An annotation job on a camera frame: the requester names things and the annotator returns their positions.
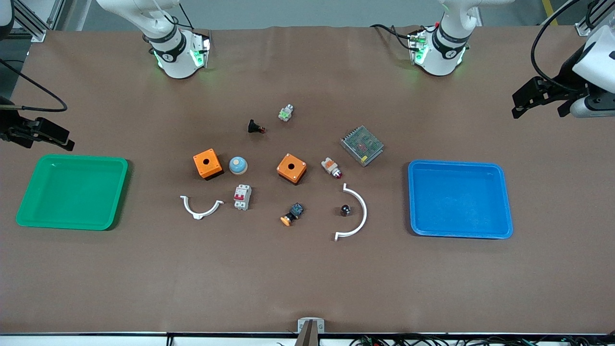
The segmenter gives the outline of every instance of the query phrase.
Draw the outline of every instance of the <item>table surface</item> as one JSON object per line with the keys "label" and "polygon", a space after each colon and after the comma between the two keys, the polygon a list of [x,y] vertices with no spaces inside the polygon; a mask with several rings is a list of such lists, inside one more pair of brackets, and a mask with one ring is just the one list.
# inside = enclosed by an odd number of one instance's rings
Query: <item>table surface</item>
{"label": "table surface", "polygon": [[[71,131],[72,154],[128,159],[130,181],[111,231],[19,227],[36,162],[63,151],[0,145],[1,330],[285,331],[309,315],[332,332],[609,332],[615,118],[560,119],[556,105],[512,118],[537,31],[478,28],[442,78],[374,29],[216,31],[210,68],[185,80],[156,68],[140,33],[49,33],[23,71],[69,110],[44,116]],[[554,75],[581,42],[549,28],[539,63]],[[54,106],[24,80],[12,100]],[[248,134],[250,118],[267,134]],[[385,144],[366,168],[339,145],[360,125]],[[204,181],[192,156],[209,148],[224,164],[243,156],[247,173]],[[308,164],[298,186],[276,174],[286,153]],[[369,208],[338,242],[361,215],[336,213],[359,205],[320,167],[327,156]],[[500,165],[512,237],[416,236],[415,159]],[[232,206],[238,184],[253,187],[248,211]],[[227,204],[194,220],[180,195],[197,211]],[[279,217],[297,201],[304,217],[287,228]]]}

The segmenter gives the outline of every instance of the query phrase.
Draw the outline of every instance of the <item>white robot link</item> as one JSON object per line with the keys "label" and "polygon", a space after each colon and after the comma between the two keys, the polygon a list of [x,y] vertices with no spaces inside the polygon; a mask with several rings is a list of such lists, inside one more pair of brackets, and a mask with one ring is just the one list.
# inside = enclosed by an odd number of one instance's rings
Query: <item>white robot link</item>
{"label": "white robot link", "polygon": [[445,76],[461,63],[466,44],[477,24],[470,10],[477,6],[497,6],[515,0],[438,0],[444,7],[440,24],[411,35],[410,59],[434,76]]}
{"label": "white robot link", "polygon": [[210,38],[182,30],[165,10],[179,0],[97,0],[100,7],[139,28],[153,47],[158,66],[171,78],[187,78],[206,67]]}

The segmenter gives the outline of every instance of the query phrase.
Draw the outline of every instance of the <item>white arc-shaped plastic part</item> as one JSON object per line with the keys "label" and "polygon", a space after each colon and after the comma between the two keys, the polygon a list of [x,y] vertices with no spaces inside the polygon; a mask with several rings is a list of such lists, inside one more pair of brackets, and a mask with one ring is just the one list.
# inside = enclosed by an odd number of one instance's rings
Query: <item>white arc-shaped plastic part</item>
{"label": "white arc-shaped plastic part", "polygon": [[193,212],[192,209],[190,209],[190,206],[188,205],[188,197],[180,196],[180,198],[184,200],[184,207],[190,214],[192,214],[192,217],[194,217],[195,220],[200,220],[200,219],[203,219],[205,216],[213,214],[213,212],[215,212],[216,209],[218,209],[219,205],[224,204],[224,202],[222,201],[216,201],[216,203],[213,205],[211,209],[209,209],[206,212],[198,213],[198,212]]}
{"label": "white arc-shaped plastic part", "polygon": [[343,192],[348,192],[350,193],[352,196],[355,196],[358,200],[359,203],[361,204],[361,207],[363,208],[363,220],[361,220],[361,224],[353,229],[350,232],[335,232],[335,241],[338,240],[338,238],[343,238],[345,236],[351,236],[354,233],[357,233],[362,227],[363,225],[365,225],[365,221],[367,220],[367,206],[365,205],[365,201],[363,200],[363,198],[361,198],[361,196],[359,196],[358,193],[356,193],[355,191],[352,191],[349,188],[346,188],[346,183],[344,183],[344,188],[342,189]]}

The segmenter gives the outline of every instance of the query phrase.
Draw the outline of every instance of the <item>green and white connector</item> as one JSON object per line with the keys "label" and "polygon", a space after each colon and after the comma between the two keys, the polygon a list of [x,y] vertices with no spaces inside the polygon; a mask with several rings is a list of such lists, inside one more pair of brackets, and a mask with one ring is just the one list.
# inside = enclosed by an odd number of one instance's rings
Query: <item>green and white connector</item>
{"label": "green and white connector", "polygon": [[280,110],[280,114],[277,117],[280,118],[280,120],[282,121],[288,121],[290,120],[290,117],[293,116],[294,109],[295,107],[293,107],[293,105],[287,105],[286,107],[282,108],[282,110]]}

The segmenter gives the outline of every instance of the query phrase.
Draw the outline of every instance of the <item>white circuit breaker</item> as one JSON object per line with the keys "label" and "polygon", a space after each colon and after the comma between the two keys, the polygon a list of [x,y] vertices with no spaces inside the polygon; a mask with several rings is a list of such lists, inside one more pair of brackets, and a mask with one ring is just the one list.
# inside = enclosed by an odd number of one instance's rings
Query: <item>white circuit breaker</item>
{"label": "white circuit breaker", "polygon": [[235,208],[240,210],[248,210],[248,203],[250,202],[251,194],[252,188],[249,185],[239,185],[235,188]]}

